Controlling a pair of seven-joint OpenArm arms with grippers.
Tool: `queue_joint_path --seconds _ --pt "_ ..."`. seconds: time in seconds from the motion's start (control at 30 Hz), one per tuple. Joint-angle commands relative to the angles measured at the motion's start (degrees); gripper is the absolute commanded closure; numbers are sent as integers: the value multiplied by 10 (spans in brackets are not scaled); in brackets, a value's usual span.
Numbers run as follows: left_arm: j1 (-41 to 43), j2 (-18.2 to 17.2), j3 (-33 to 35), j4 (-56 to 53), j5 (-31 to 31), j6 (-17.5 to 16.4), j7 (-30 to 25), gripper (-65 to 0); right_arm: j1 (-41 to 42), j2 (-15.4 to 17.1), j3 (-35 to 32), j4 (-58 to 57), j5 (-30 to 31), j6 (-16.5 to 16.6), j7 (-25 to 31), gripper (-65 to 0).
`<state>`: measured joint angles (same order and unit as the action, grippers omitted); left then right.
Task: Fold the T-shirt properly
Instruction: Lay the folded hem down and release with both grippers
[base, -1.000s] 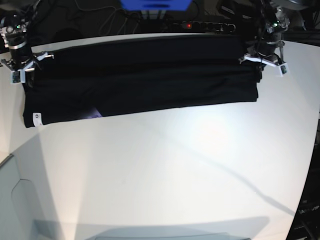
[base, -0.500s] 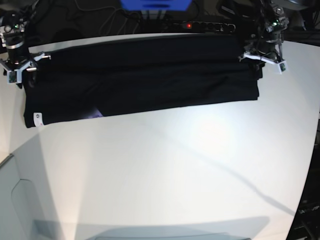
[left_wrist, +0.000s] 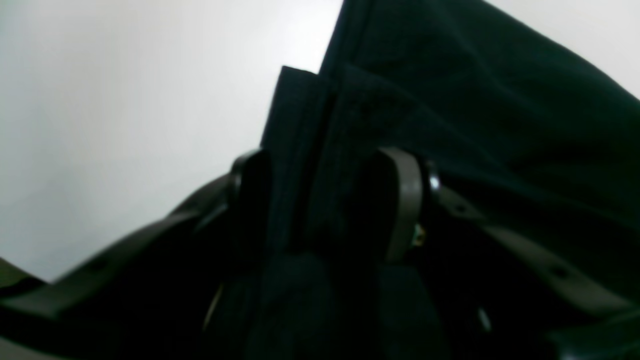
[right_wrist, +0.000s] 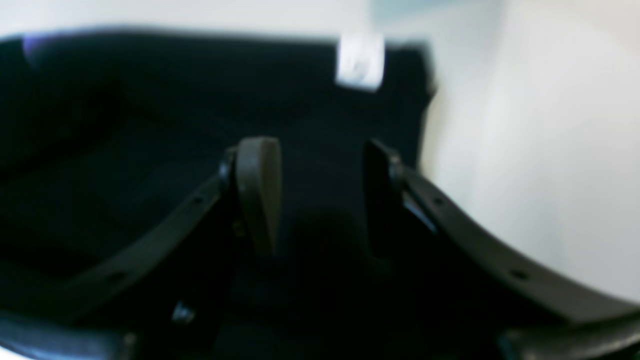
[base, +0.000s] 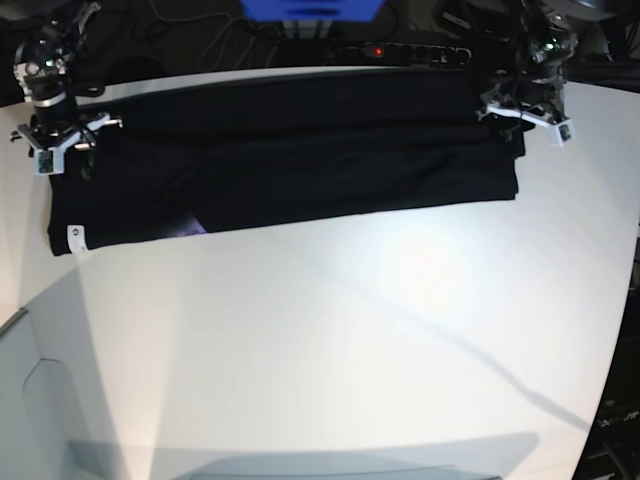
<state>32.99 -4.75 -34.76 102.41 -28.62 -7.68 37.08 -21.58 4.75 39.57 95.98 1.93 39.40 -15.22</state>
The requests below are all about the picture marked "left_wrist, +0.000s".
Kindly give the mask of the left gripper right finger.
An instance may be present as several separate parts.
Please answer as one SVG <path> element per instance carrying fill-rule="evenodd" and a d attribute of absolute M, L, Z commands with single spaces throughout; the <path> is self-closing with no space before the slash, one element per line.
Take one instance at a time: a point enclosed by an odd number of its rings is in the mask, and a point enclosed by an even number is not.
<path fill-rule="evenodd" d="M 560 255 L 491 223 L 396 147 L 372 157 L 377 255 L 429 294 L 438 360 L 637 360 L 639 305 Z"/>

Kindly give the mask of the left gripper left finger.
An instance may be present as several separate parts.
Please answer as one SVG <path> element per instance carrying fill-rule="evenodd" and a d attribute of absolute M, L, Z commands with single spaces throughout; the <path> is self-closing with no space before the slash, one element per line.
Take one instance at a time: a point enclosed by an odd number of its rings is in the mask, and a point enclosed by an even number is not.
<path fill-rule="evenodd" d="M 2 339 L 71 360 L 186 360 L 221 285 L 263 257 L 272 183 L 267 150 L 241 155 L 169 215 L 2 299 Z"/>

